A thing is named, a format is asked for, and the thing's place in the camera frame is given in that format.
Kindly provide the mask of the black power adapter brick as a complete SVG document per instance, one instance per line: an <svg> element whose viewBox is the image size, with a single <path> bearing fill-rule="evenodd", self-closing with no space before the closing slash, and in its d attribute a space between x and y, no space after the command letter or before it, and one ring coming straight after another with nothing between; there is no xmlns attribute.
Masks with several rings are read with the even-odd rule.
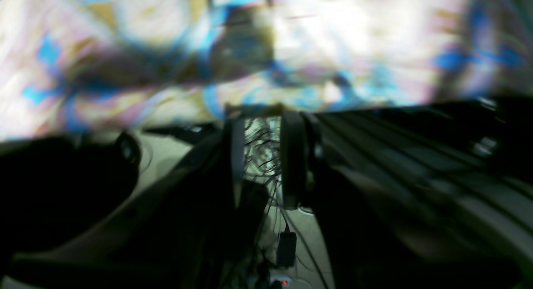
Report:
<svg viewBox="0 0 533 289"><path fill-rule="evenodd" d="M296 261L297 234L280 232L276 250L276 265L282 268L293 267Z"/></svg>

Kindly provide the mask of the white power strip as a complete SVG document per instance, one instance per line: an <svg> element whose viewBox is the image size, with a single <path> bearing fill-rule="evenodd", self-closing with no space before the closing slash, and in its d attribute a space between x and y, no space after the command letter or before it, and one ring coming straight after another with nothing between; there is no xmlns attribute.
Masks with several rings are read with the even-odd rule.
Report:
<svg viewBox="0 0 533 289"><path fill-rule="evenodd" d="M272 274L269 280L270 284L281 283L282 289L313 289L312 284L304 278L291 277L288 274Z"/></svg>

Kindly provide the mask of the patterned tile tablecloth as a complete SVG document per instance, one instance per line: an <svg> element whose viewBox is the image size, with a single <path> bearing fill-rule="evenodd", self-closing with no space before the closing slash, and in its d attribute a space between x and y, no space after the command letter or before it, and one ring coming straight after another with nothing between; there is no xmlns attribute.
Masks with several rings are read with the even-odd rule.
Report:
<svg viewBox="0 0 533 289"><path fill-rule="evenodd" d="M532 0L1 0L1 141L532 95Z"/></svg>

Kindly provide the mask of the black vertical post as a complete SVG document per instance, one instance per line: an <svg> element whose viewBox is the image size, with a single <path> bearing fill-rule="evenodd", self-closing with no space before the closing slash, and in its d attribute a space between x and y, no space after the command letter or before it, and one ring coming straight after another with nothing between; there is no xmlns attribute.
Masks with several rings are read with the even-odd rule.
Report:
<svg viewBox="0 0 533 289"><path fill-rule="evenodd" d="M295 210L308 187L308 139L304 118L297 111L284 110L280 124L282 204Z"/></svg>

